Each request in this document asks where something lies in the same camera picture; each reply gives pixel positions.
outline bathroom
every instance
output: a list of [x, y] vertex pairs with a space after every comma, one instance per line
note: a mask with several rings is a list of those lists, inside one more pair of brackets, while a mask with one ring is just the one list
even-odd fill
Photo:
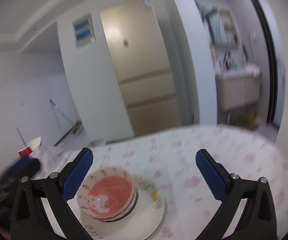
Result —
[[256, 130], [274, 141], [284, 107], [285, 69], [270, 8], [265, 0], [255, 0], [259, 9], [254, 0], [195, 1], [212, 50], [218, 123]]

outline round table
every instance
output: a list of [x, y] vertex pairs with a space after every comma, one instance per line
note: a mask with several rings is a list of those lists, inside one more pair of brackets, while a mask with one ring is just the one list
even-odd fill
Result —
[[[281, 239], [288, 231], [288, 160], [273, 143], [249, 130], [232, 126], [187, 126], [95, 147], [92, 148], [94, 163], [88, 174], [102, 166], [118, 165], [133, 175], [150, 179], [164, 193], [168, 209], [164, 226], [154, 239], [195, 240], [221, 204], [214, 199], [196, 167], [196, 152], [202, 148], [207, 149], [229, 173], [237, 173], [242, 179], [267, 178]], [[56, 167], [43, 163], [38, 178], [47, 177], [52, 171], [61, 171], [78, 153], [58, 155]], [[225, 236], [233, 233], [245, 202], [241, 201]], [[80, 217], [76, 196], [68, 203]], [[49, 215], [45, 201], [44, 205], [55, 232], [63, 236], [54, 216]]]

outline floral tablecloth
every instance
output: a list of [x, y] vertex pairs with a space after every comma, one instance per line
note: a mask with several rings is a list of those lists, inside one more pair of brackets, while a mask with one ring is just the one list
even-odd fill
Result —
[[[154, 239], [195, 240], [221, 204], [214, 199], [196, 167], [196, 152], [202, 148], [229, 173], [250, 180], [267, 178], [281, 239], [288, 231], [288, 160], [271, 142], [251, 131], [232, 126], [189, 126], [95, 147], [92, 148], [94, 163], [89, 173], [101, 166], [118, 165], [131, 174], [152, 180], [164, 193], [168, 208], [164, 226]], [[34, 157], [42, 162], [42, 171], [37, 178], [61, 171], [78, 153], [79, 150], [57, 154], [49, 163], [43, 161], [40, 154], [35, 154]], [[233, 233], [245, 202], [241, 201], [225, 236]], [[76, 198], [70, 200], [69, 205], [79, 217]], [[54, 220], [50, 216], [55, 232], [63, 236]]]

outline stacked bowl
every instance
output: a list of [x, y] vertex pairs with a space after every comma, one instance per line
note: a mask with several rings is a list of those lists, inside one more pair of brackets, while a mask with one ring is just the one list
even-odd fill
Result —
[[89, 217], [113, 222], [126, 217], [138, 200], [135, 180], [121, 167], [108, 166], [84, 179], [77, 192], [81, 210]]

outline silver bolt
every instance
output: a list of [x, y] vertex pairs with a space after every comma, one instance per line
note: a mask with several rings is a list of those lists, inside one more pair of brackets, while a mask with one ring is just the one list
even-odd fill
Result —
[[261, 178], [260, 178], [260, 181], [261, 181], [261, 183], [264, 183], [264, 184], [267, 183], [267, 179], [264, 178], [264, 177], [261, 177]]
[[22, 179], [21, 179], [22, 182], [26, 182], [28, 181], [28, 177], [27, 176], [24, 176]]
[[59, 175], [59, 173], [56, 172], [56, 171], [54, 171], [54, 172], [52, 172], [52, 173], [50, 174], [50, 178], [51, 178], [51, 179], [55, 179], [58, 175]]
[[232, 179], [239, 179], [239, 176], [236, 173], [232, 173], [231, 177], [232, 177]]

